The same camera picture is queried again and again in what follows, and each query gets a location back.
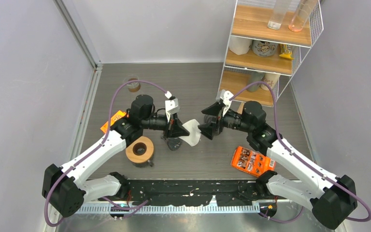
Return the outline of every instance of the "orange package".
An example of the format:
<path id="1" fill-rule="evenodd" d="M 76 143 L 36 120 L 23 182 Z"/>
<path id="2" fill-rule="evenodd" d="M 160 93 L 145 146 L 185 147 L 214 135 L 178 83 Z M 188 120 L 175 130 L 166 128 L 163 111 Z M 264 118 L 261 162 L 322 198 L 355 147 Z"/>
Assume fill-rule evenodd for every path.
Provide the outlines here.
<path id="1" fill-rule="evenodd" d="M 115 115 L 113 115 L 113 117 L 111 118 L 110 126 L 112 126 L 117 120 L 121 119 L 125 115 L 126 115 L 126 112 L 123 112 L 121 110 L 117 111 L 117 113 L 115 113 Z M 106 131 L 107 131 L 107 124 L 108 124 L 108 122 L 106 122 L 102 127 L 100 127 L 100 130 L 103 133 L 106 133 Z"/>
<path id="2" fill-rule="evenodd" d="M 234 152 L 231 166 L 245 173 L 259 177 L 268 170 L 274 171 L 275 161 L 261 153 L 239 146 Z"/>

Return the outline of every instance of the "white cloth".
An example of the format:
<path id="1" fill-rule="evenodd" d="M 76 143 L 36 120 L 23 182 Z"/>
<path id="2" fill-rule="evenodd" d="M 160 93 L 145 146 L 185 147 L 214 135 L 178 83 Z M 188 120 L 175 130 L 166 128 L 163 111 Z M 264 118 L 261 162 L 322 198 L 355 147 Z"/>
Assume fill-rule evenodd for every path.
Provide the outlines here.
<path id="1" fill-rule="evenodd" d="M 201 138 L 201 131 L 198 129 L 198 121 L 195 119 L 192 119 L 186 123 L 183 124 L 183 127 L 190 132 L 189 136 L 181 136 L 179 137 L 186 143 L 188 143 L 190 146 L 195 146 L 198 144 Z"/>

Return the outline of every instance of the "gray table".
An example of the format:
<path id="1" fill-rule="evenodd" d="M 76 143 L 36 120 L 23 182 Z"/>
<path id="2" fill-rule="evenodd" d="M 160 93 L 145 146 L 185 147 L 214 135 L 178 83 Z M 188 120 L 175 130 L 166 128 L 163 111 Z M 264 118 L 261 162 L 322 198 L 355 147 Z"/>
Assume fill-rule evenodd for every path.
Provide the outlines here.
<path id="1" fill-rule="evenodd" d="M 203 108 L 215 102 L 221 76 L 221 63 L 176 63 L 176 64 L 111 64 L 105 65 L 96 92 L 94 105 L 87 127 L 83 149 L 87 149 L 101 136 L 100 127 L 106 122 L 111 97 L 129 74 L 140 79 L 155 82 L 169 90 L 179 99 L 181 112 L 179 118 L 186 122 L 197 119 L 203 122 Z M 126 110 L 138 94 L 148 94 L 154 98 L 156 108 L 164 107 L 165 97 L 155 87 L 142 84 L 137 93 L 127 89 L 115 101 L 114 109 Z M 238 109 L 238 102 L 232 108 Z M 277 103 L 278 121 L 282 135 L 307 157 L 310 152 L 305 140 L 300 118 L 290 88 L 287 88 Z M 272 108 L 265 107 L 267 121 L 273 125 Z M 154 167 L 137 168 L 121 152 L 103 166 L 92 178 L 99 178 L 110 172 L 120 172 L 129 178 L 140 179 L 247 179 L 252 176 L 231 167 L 230 162 L 235 148 L 239 145 L 249 147 L 246 133 L 225 129 L 213 141 L 201 138 L 199 144 L 190 147 L 183 144 L 173 152 L 163 140 L 161 132 L 145 130 L 144 136 L 150 138 L 155 146 Z M 295 179 L 285 168 L 276 164 L 276 171 L 287 178 Z"/>

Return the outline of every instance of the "snack box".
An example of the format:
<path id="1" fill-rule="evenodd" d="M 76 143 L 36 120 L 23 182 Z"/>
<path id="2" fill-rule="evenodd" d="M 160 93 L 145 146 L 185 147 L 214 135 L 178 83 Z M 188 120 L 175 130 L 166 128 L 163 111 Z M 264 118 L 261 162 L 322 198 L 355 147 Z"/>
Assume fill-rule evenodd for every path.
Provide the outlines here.
<path id="1" fill-rule="evenodd" d="M 245 173 L 259 177 L 268 170 L 274 171 L 275 161 L 261 153 L 239 146 L 234 152 L 231 166 Z"/>

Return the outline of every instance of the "white container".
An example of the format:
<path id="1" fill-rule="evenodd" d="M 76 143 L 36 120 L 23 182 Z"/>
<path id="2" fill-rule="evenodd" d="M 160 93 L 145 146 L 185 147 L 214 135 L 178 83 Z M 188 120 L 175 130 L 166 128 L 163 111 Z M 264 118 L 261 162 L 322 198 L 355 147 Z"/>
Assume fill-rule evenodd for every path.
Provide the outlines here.
<path id="1" fill-rule="evenodd" d="M 278 79 L 281 75 L 280 74 L 275 74 L 275 73 L 266 73 L 264 76 L 264 82 L 266 82 L 268 85 L 271 86 L 272 89 L 274 89 L 276 83 L 278 82 Z M 263 90 L 269 90 L 266 85 L 261 84 L 260 85 L 261 89 Z"/>
<path id="2" fill-rule="evenodd" d="M 278 48 L 277 43 L 254 40 L 252 51 L 260 57 L 269 57 L 275 54 Z"/>
<path id="3" fill-rule="evenodd" d="M 251 43 L 251 39 L 231 36 L 229 39 L 229 49 L 237 55 L 243 55 L 249 51 Z"/>

